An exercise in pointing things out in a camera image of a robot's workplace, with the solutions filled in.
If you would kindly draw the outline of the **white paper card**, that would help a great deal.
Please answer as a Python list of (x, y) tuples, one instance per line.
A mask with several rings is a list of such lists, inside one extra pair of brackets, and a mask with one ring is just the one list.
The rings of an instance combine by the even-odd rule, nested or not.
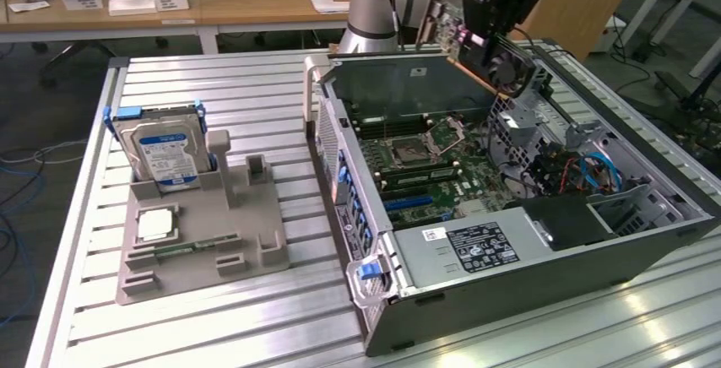
[(9, 3), (8, 8), (9, 10), (18, 14), (24, 12), (30, 12), (42, 8), (48, 8), (49, 3), (46, 1), (40, 1), (34, 3)]

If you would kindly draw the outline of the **silver CPU chip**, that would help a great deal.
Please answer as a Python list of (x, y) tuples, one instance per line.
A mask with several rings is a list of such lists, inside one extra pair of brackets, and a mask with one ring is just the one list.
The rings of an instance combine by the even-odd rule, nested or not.
[(173, 214), (166, 208), (148, 210), (138, 216), (137, 242), (165, 239), (172, 236), (173, 231)]

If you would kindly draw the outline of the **hard disk blue bracket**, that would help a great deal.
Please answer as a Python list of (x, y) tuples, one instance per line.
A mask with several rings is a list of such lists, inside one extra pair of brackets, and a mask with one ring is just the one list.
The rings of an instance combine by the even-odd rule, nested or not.
[(153, 182), (161, 193), (200, 187), (198, 176), (214, 167), (200, 101), (162, 108), (106, 106), (102, 122), (124, 150), (136, 182)]

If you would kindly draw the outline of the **green motherboard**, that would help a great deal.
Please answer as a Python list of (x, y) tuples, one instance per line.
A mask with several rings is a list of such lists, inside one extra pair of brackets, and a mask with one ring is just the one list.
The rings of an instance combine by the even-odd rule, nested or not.
[(381, 204), (389, 199), (409, 196), (429, 195), (433, 198), (429, 205), (385, 212), (393, 229), (401, 230), (444, 220), (460, 219), (455, 215), (455, 207), (463, 201), (480, 200), (486, 205), (487, 213), (502, 210), (506, 204), (512, 201), (512, 192), (500, 178), (500, 172), (488, 159), (487, 150), (482, 145), (483, 125), (474, 122), (472, 114), (472, 111), (445, 111), (404, 115), (421, 116), (425, 131), (416, 135), (421, 136), (425, 144), (425, 132), (447, 116), (451, 116), (462, 123), (464, 140), (440, 156), (433, 154), (436, 161), (451, 161), (455, 168), (459, 169), (457, 177), (452, 181), (392, 190), (381, 189), (379, 186), (380, 173), (375, 172), (372, 158), (385, 157), (392, 159), (389, 143), (395, 138), (363, 140), (357, 136), (359, 128), (355, 128), (352, 123), (359, 148), (371, 172)]

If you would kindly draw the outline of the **grey parts rack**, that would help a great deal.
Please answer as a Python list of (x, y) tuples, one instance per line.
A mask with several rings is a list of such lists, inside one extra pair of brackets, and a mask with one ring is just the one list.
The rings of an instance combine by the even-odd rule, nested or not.
[[(206, 133), (205, 146), (217, 165), (198, 176), (200, 187), (161, 193), (146, 182), (130, 185), (114, 297), (120, 305), (289, 267), (271, 165), (259, 154), (247, 156), (241, 165), (229, 165), (229, 137), (224, 130)], [(172, 236), (137, 242), (138, 216), (164, 208), (173, 214)], [(214, 248), (166, 258), (153, 254), (156, 247), (204, 240), (213, 240)]]

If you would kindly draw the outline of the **open grey PC case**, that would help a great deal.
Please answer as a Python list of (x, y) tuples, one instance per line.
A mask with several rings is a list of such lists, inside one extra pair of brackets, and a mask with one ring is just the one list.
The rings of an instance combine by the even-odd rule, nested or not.
[[(536, 92), (550, 140), (530, 165), (495, 164), (488, 114), (496, 98), (435, 51), (316, 54), (304, 62), (304, 121), (320, 198), (328, 214), (341, 278), (363, 353), (405, 355), (453, 333), (527, 312), (570, 311), (578, 300), (630, 293), (631, 282), (675, 249), (721, 228), (721, 181), (691, 160), (671, 161), (674, 144), (571, 58), (534, 47)], [(356, 116), (472, 111), (482, 145), (514, 199), (554, 235), (552, 254), (536, 262), (448, 285), (411, 285), (393, 246), (393, 229), (352, 127)], [(337, 192), (337, 174), (352, 182)], [(683, 221), (616, 236), (586, 197), (648, 184)], [(361, 281), (356, 268), (380, 261), (383, 280)]]

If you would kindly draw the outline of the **black chair base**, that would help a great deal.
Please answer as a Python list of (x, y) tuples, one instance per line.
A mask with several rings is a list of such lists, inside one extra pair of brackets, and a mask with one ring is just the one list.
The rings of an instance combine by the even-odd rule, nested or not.
[(702, 78), (700, 83), (688, 90), (676, 77), (666, 71), (656, 71), (658, 90), (667, 89), (675, 102), (666, 106), (670, 118), (664, 123), (688, 136), (695, 145), (721, 155), (721, 101), (706, 97), (711, 83), (721, 75), (721, 63)]
[(56, 86), (56, 79), (52, 77), (53, 70), (65, 63), (73, 56), (76, 56), (82, 50), (94, 49), (108, 59), (116, 57), (114, 52), (101, 42), (94, 40), (73, 41), (60, 53), (46, 62), (46, 64), (38, 70), (38, 85), (42, 89), (52, 89)]

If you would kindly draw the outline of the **green graphics card black shroud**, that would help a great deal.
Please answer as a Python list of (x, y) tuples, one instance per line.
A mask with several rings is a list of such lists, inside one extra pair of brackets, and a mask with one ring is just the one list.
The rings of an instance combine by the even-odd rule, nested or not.
[(464, 27), (462, 0), (428, 0), (415, 45), (437, 44), (447, 61), (486, 89), (502, 98), (515, 98), (536, 66), (531, 55), (508, 39), (508, 33), (474, 35)]

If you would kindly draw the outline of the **perforated metal drive cage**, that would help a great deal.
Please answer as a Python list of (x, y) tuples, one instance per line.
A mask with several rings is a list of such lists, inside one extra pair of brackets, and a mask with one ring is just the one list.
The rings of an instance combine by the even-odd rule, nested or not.
[(527, 167), (539, 147), (550, 142), (542, 131), (542, 126), (548, 123), (543, 104), (542, 96), (528, 91), (514, 99), (495, 99), (487, 120), (492, 128), (490, 149), (496, 165), (510, 161)]

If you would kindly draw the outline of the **blue expansion slot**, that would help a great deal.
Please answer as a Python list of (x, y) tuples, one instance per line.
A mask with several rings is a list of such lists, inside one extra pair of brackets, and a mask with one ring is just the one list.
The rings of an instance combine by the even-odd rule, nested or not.
[(409, 196), (389, 199), (383, 202), (385, 212), (399, 211), (401, 209), (416, 208), (432, 204), (433, 198), (429, 195)]

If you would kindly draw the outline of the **grey power supply unit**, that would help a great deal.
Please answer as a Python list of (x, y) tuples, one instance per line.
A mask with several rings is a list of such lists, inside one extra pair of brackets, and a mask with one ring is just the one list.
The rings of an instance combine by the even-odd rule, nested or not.
[(520, 207), (399, 230), (392, 237), (417, 289), (486, 277), (552, 254), (554, 235)]

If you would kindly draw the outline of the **CPU socket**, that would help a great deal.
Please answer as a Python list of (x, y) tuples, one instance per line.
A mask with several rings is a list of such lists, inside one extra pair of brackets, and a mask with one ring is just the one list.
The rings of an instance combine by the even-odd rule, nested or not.
[(420, 135), (395, 138), (389, 143), (389, 148), (395, 161), (436, 161), (436, 158), (428, 150), (427, 144), (424, 143)]

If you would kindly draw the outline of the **blue case release latch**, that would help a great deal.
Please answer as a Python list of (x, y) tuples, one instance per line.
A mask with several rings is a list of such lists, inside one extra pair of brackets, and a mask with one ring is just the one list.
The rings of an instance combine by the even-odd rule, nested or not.
[(371, 279), (383, 280), (387, 274), (387, 265), (380, 261), (364, 262), (356, 268), (356, 277), (361, 281), (367, 281)]

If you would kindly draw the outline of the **white box round insert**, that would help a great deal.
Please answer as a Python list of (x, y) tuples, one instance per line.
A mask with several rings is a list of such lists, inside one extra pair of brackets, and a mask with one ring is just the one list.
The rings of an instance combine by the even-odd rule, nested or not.
[(134, 14), (153, 14), (156, 12), (154, 0), (109, 0), (108, 14), (126, 16)]

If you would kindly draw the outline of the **metal socket cover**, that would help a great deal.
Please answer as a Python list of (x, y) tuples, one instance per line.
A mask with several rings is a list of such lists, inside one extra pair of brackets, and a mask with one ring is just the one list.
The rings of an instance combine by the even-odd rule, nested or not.
[(432, 154), (440, 156), (464, 140), (462, 123), (447, 116), (425, 132), (427, 146)]

